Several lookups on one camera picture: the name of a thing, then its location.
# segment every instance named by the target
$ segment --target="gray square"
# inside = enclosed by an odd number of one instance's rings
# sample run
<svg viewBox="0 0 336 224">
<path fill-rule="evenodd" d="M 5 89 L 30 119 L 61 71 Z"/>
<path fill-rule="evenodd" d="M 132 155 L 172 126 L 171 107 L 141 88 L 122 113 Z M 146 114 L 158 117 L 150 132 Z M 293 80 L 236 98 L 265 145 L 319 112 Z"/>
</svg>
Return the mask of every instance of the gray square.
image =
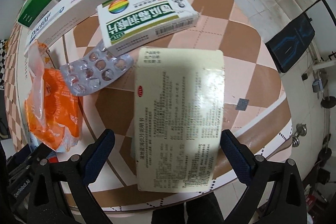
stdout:
<svg viewBox="0 0 336 224">
<path fill-rule="evenodd" d="M 236 106 L 236 110 L 242 110 L 245 111 L 247 108 L 247 105 L 249 104 L 249 99 L 242 99 L 239 98 L 238 104 Z"/>
</svg>

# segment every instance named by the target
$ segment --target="person's leg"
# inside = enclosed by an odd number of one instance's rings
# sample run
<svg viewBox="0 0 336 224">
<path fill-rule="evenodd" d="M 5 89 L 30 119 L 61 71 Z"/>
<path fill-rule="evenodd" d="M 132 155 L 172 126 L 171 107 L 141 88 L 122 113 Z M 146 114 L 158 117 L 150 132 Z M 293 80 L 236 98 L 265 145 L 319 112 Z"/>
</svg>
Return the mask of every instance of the person's leg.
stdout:
<svg viewBox="0 0 336 224">
<path fill-rule="evenodd" d="M 184 204 L 153 211 L 152 224 L 185 224 Z"/>
<path fill-rule="evenodd" d="M 186 203 L 188 224 L 222 224 L 224 218 L 213 192 Z"/>
</svg>

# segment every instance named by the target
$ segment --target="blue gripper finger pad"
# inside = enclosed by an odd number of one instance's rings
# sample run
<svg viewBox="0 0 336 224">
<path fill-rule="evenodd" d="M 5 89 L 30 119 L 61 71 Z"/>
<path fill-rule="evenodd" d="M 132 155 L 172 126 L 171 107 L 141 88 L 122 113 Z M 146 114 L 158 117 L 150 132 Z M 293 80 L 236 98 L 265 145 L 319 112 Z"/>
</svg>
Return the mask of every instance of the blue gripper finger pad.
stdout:
<svg viewBox="0 0 336 224">
<path fill-rule="evenodd" d="M 225 156 L 229 160 L 239 181 L 249 186 L 252 181 L 251 166 L 247 163 L 238 147 L 236 147 L 225 131 L 222 132 L 220 146 Z"/>
<path fill-rule="evenodd" d="M 98 145 L 97 149 L 94 151 L 84 167 L 83 182 L 86 186 L 96 181 L 105 164 L 105 161 L 114 147 L 114 143 L 114 132 L 110 130 L 102 142 Z"/>
</svg>

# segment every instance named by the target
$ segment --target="empty pill blister pack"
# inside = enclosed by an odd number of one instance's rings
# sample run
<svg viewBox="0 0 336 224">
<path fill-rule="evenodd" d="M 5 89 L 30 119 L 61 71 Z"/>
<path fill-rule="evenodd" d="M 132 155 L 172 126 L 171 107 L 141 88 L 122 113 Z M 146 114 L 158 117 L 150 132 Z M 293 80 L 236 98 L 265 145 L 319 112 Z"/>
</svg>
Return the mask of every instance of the empty pill blister pack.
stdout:
<svg viewBox="0 0 336 224">
<path fill-rule="evenodd" d="M 103 41 L 83 58 L 60 67 L 70 92 L 77 96 L 92 94 L 122 76 L 134 63 L 128 54 L 114 57 Z"/>
</svg>

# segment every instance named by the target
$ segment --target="bolt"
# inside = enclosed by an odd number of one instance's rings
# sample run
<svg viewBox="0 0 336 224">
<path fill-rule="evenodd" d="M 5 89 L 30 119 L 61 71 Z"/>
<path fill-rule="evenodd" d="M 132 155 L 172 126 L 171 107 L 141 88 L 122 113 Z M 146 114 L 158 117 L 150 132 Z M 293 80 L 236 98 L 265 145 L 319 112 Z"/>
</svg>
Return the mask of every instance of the bolt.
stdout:
<svg viewBox="0 0 336 224">
<path fill-rule="evenodd" d="M 40 165 L 46 165 L 46 164 L 47 164 L 47 162 L 48 162 L 48 160 L 46 160 L 46 159 L 43 159 L 43 160 L 41 160 L 41 162 L 40 162 Z"/>
<path fill-rule="evenodd" d="M 287 162 L 289 165 L 292 165 L 292 166 L 295 165 L 295 161 L 293 159 L 288 159 Z"/>
<path fill-rule="evenodd" d="M 256 155 L 255 156 L 255 159 L 257 160 L 257 161 L 264 161 L 264 157 L 262 156 L 262 155 Z"/>
<path fill-rule="evenodd" d="M 79 160 L 79 155 L 72 155 L 70 159 L 71 161 L 77 161 Z"/>
</svg>

